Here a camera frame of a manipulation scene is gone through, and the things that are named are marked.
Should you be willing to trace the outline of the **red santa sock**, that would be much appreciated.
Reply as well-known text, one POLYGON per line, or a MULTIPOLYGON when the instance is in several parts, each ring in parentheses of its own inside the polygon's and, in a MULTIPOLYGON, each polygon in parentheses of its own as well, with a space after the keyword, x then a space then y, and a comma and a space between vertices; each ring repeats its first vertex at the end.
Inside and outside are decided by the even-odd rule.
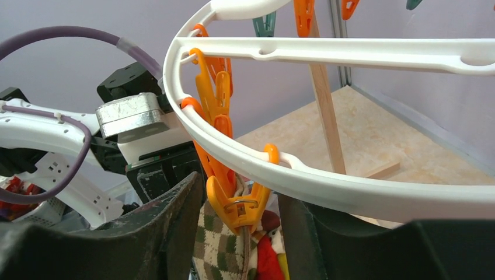
POLYGON ((256 247, 249 259, 249 279, 289 279, 281 222, 276 213, 263 213, 252 240, 256 247))

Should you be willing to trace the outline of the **light wooden clothes rack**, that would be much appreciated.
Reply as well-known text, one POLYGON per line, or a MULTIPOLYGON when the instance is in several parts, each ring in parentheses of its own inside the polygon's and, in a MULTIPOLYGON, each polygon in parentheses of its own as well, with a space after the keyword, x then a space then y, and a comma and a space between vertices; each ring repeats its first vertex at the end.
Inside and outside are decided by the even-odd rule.
MULTIPOLYGON (((314 14, 312 19, 309 36, 315 38, 320 37, 316 14, 314 14)), ((308 66, 311 73, 313 92, 315 94, 319 118, 326 140, 326 147, 329 153, 333 172, 339 174, 347 174, 344 155, 341 148, 339 130, 337 127, 333 99, 331 96, 327 68, 324 64, 311 63, 308 66)), ((400 161, 391 161, 375 168, 374 170, 369 171, 365 175, 361 175, 360 177, 366 177, 370 179, 384 179, 387 176, 391 176, 394 172, 399 171, 400 167, 400 161)))

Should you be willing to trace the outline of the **argyle brown cream sock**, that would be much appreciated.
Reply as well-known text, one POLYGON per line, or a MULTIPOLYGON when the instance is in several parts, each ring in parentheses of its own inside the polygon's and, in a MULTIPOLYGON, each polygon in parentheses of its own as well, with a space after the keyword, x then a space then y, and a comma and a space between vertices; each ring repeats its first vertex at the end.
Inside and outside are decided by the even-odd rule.
POLYGON ((191 279, 248 279, 255 242, 248 231, 231 232, 208 201, 200 209, 191 279))

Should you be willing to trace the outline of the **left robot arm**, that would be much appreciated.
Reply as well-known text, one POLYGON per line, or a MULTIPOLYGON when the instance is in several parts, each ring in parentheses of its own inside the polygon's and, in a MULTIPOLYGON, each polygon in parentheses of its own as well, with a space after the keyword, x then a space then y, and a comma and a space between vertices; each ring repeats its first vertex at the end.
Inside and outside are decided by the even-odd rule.
POLYGON ((180 128, 158 80, 135 62, 106 78, 95 113, 30 104, 15 87, 1 93, 1 175, 42 193, 60 183, 56 200, 97 228, 135 209, 79 174, 84 163, 126 176, 142 203, 192 172, 204 175, 190 137, 180 128))

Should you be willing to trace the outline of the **orange plastic clothes clip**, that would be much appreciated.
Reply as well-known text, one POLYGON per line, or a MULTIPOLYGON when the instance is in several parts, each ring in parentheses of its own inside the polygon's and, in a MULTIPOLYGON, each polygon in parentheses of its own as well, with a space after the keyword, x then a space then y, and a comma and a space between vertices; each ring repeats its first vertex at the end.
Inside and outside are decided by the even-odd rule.
POLYGON ((228 183, 226 167, 214 160, 213 170, 219 171, 221 178, 210 176, 206 182, 208 202, 213 210, 232 233, 239 235, 242 229, 254 233, 260 224, 271 190, 259 183, 254 183, 251 192, 235 195, 234 186, 224 187, 228 183))

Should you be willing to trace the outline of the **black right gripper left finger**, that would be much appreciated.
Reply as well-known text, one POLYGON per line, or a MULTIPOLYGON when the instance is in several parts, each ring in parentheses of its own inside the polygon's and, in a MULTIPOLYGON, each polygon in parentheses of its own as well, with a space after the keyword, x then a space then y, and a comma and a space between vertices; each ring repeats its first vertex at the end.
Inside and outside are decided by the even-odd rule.
POLYGON ((192 172, 160 197, 95 230, 64 233, 1 224, 2 279, 187 279, 203 178, 192 172))

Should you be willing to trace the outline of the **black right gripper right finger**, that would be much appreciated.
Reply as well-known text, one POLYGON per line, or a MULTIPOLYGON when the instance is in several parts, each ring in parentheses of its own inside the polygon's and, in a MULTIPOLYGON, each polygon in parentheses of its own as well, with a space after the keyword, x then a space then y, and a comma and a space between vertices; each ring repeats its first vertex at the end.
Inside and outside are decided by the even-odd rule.
POLYGON ((278 196, 291 279, 493 279, 493 220, 413 220, 388 229, 278 196))

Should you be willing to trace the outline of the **white round clip hanger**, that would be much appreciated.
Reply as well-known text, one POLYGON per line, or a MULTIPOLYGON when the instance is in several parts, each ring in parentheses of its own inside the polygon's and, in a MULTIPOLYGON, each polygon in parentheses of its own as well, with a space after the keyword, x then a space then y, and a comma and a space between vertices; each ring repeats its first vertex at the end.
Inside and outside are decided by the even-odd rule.
POLYGON ((192 48, 214 57, 258 61, 328 64, 494 75, 492 38, 260 38, 195 37, 197 23, 241 20, 266 15, 285 1, 210 1, 178 31, 166 53, 163 83, 169 102, 191 137, 214 158, 262 185, 314 205, 387 221, 413 219, 492 219, 494 187, 401 183, 342 175, 306 166, 281 153, 282 165, 268 162, 265 152, 221 134, 192 108, 180 108, 186 97, 180 81, 185 54, 192 48))

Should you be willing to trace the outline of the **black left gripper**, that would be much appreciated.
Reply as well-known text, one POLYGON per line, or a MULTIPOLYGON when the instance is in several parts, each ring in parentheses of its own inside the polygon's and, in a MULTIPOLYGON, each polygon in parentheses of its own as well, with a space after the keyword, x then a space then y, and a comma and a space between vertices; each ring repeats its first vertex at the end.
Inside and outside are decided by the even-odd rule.
POLYGON ((176 145, 139 157, 140 162, 126 166, 126 176, 143 204, 158 198, 192 172, 202 183, 202 202, 206 201, 207 176, 194 145, 176 145))

